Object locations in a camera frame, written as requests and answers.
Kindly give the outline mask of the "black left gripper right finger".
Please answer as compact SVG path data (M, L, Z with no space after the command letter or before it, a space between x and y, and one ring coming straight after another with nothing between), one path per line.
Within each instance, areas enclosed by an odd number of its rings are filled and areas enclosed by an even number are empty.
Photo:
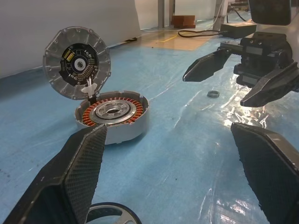
M231 125L245 176L270 224L299 224L299 151L282 135Z

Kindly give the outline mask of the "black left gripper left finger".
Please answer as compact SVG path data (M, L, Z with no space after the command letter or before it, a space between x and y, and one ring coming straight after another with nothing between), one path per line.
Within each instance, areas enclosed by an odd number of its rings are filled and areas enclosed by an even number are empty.
M106 125L83 128L33 179L3 224L84 224L97 187Z

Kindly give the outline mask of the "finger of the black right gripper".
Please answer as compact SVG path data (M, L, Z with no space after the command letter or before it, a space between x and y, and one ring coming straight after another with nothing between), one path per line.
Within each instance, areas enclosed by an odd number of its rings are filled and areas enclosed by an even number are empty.
M275 69L262 77L240 101L244 107L262 107L284 97L289 92L299 93L299 68L293 62L283 69Z
M232 51L218 49L206 56L196 59L183 75L183 82L202 82L223 69L224 64L231 56Z

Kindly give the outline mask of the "silver motor housing with copper windings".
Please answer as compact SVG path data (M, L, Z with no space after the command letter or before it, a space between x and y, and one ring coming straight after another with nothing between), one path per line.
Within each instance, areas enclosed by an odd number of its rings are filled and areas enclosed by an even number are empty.
M106 145L132 140L147 130L149 102L134 91L111 91L101 93L96 103L88 100L75 110L75 119L80 129L106 125Z

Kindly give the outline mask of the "grey finned motor rotor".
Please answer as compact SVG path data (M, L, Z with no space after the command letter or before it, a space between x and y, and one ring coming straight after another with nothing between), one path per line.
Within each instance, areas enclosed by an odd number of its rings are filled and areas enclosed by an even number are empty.
M64 28L45 48L43 71L60 95L93 98L111 76L109 48L90 28Z

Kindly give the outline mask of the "brown cardboard sheet with yellow tape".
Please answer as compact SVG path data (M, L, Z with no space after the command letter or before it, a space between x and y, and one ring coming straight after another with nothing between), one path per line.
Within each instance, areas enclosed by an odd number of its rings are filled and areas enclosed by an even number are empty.
M183 38L177 31L149 31L142 35L141 42L149 48L194 51L210 39L211 37Z

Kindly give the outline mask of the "black power box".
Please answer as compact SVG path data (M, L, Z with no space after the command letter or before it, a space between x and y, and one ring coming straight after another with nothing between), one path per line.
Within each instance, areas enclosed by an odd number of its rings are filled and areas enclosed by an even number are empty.
M233 39L249 36L256 31L256 24L250 22L226 23L220 28L221 35Z

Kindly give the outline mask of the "brown box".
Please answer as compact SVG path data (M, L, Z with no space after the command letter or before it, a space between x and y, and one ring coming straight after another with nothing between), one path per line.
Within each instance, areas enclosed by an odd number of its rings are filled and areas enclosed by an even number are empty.
M195 28L195 15L173 15L171 25L174 28Z

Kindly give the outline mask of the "blue table mat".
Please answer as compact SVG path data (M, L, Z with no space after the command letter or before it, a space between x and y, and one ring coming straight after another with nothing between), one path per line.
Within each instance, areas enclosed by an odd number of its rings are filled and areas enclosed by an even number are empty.
M141 37L111 48L112 75L103 91L144 95L148 129L106 146L93 202L124 204L142 224L267 224L230 126L267 128L299 149L299 93L265 107L242 107L249 90L235 81L236 55L204 82L182 80L187 67L216 50L221 38L185 51L149 48ZM0 79L0 224L76 131L78 104L55 92L41 70Z

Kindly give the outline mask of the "white backdrop board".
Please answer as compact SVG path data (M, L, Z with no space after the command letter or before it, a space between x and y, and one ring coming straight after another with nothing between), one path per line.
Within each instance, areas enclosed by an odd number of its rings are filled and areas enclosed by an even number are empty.
M0 0L0 78L41 66L47 44L70 26L107 46L141 35L135 0Z

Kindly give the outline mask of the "white post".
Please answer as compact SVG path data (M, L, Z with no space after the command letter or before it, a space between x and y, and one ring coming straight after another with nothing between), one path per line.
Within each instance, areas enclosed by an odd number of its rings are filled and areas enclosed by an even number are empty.
M216 0L214 24L217 22L222 24L227 15L229 0Z

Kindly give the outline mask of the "grey metal post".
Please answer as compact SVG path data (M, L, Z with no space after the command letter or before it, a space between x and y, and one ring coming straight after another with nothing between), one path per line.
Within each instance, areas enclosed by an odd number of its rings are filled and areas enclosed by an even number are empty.
M173 15L173 0L157 0L158 28L171 24Z

